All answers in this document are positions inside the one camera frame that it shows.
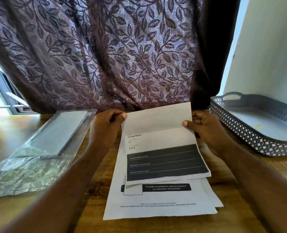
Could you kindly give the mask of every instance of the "person's right arm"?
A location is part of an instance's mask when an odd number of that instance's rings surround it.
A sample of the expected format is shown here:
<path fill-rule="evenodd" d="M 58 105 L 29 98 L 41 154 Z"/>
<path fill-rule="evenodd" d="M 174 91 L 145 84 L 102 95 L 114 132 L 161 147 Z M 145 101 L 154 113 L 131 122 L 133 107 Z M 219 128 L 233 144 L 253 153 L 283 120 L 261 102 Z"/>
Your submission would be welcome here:
<path fill-rule="evenodd" d="M 287 180 L 236 144 L 219 119 L 194 111 L 194 122 L 183 125 L 197 132 L 213 154 L 230 168 L 273 232 L 287 233 Z"/>

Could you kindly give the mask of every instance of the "white line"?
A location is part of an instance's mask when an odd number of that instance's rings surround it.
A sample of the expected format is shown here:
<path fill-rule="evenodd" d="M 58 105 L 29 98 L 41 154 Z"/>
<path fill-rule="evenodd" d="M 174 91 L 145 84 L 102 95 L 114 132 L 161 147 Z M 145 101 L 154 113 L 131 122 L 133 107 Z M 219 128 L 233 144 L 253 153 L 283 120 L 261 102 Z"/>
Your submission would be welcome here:
<path fill-rule="evenodd" d="M 190 150 L 190 151 L 185 151 L 185 152 L 179 152 L 179 153 L 172 153 L 172 154 L 181 154 L 181 153 L 187 153 L 187 152 L 192 152 L 192 151 L 195 151 L 195 150 Z M 171 154 L 158 155 L 157 157 L 165 156 L 165 155 L 171 155 Z M 144 159 L 144 158 L 132 159 L 132 160 L 130 160 L 130 161 L 140 160 L 140 159 Z"/>
<path fill-rule="evenodd" d="M 184 159 L 183 161 L 186 161 L 186 160 L 192 160 L 192 159 L 197 159 L 197 158 Z M 177 160 L 177 161 L 166 162 L 166 163 L 174 163 L 174 162 L 180 162 L 180 161 L 181 161 L 181 160 Z M 164 163 L 145 164 L 145 165 L 135 164 L 135 165 L 137 165 L 137 166 L 130 165 L 129 167 L 143 167 L 143 166 L 157 165 L 157 164 L 164 164 Z"/>
<path fill-rule="evenodd" d="M 175 171 L 175 170 L 180 170 L 180 169 L 187 169 L 187 168 L 194 168 L 194 167 L 184 167 L 184 168 L 178 168 L 178 169 L 171 169 L 171 170 L 162 170 L 162 171 L 153 171 L 153 172 L 166 172 L 166 171 Z M 131 173 L 130 175 L 134 175 L 134 174 L 142 174 L 142 173 L 150 173 L 150 172 Z"/>

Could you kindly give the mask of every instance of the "transparent plastic packaging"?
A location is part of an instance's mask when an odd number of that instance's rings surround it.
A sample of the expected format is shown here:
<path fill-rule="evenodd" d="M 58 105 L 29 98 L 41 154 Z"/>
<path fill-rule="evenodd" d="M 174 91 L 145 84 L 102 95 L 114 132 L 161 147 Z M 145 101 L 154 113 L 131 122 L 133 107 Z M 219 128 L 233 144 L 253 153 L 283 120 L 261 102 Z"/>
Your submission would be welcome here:
<path fill-rule="evenodd" d="M 61 113 L 69 111 L 58 111 L 8 159 L 3 160 L 0 163 L 0 196 L 39 191 L 49 187 L 74 159 L 97 110 L 86 111 L 86 117 L 57 155 L 46 153 L 45 148 L 35 150 L 32 144 L 36 143 L 39 134 L 48 129 Z"/>

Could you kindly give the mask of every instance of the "wooden table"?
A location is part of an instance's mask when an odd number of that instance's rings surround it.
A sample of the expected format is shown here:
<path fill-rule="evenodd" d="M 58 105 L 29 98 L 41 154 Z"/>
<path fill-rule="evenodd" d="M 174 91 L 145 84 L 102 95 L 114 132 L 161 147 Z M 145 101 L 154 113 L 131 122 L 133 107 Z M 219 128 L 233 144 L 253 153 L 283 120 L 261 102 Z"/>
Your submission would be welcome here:
<path fill-rule="evenodd" d="M 45 121 L 41 120 L 39 115 L 0 117 L 0 162 L 20 147 Z M 261 156 L 228 132 L 242 147 L 287 178 L 287 157 Z M 120 139 L 121 131 L 92 178 L 71 224 L 70 232 L 266 232 L 256 217 L 257 212 L 242 198 L 231 171 L 223 161 L 212 155 L 201 139 L 198 139 L 199 148 L 212 173 L 208 180 L 224 204 L 223 208 L 218 209 L 218 214 L 103 221 Z M 76 157 L 83 153 L 87 142 L 88 134 Z M 42 193 L 30 192 L 0 197 L 0 227 L 27 208 Z"/>

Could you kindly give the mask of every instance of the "basket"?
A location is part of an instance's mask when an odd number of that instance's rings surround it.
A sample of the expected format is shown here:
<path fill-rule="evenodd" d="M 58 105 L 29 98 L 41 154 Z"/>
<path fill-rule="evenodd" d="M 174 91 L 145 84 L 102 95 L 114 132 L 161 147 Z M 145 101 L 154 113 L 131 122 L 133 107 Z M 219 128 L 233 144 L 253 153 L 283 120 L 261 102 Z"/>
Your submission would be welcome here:
<path fill-rule="evenodd" d="M 224 99 L 233 95 L 240 98 Z M 229 92 L 211 97 L 210 110 L 260 154 L 287 156 L 287 104 L 266 96 Z"/>

